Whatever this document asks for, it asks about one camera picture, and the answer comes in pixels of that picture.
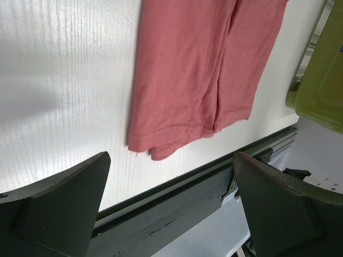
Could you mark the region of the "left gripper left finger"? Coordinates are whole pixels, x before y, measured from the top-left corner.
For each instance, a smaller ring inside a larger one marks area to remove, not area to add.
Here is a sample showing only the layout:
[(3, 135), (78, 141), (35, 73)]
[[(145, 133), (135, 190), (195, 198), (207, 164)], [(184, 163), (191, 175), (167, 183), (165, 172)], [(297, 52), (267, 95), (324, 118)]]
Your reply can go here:
[(1, 256), (86, 256), (109, 168), (101, 152), (1, 193)]

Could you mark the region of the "salmon pink polo shirt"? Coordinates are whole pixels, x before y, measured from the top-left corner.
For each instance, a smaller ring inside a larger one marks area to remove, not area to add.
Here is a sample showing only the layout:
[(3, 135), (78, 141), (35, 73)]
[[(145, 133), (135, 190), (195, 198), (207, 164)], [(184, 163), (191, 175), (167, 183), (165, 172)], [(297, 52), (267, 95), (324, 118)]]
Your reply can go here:
[(286, 1), (143, 1), (128, 149), (160, 161), (250, 117)]

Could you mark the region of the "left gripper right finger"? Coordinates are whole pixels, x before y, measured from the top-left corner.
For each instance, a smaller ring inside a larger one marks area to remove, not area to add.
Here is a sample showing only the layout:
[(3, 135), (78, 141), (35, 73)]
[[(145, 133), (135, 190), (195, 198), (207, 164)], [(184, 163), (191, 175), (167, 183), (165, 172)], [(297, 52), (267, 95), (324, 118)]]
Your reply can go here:
[(257, 256), (342, 256), (342, 194), (243, 152), (233, 167)]

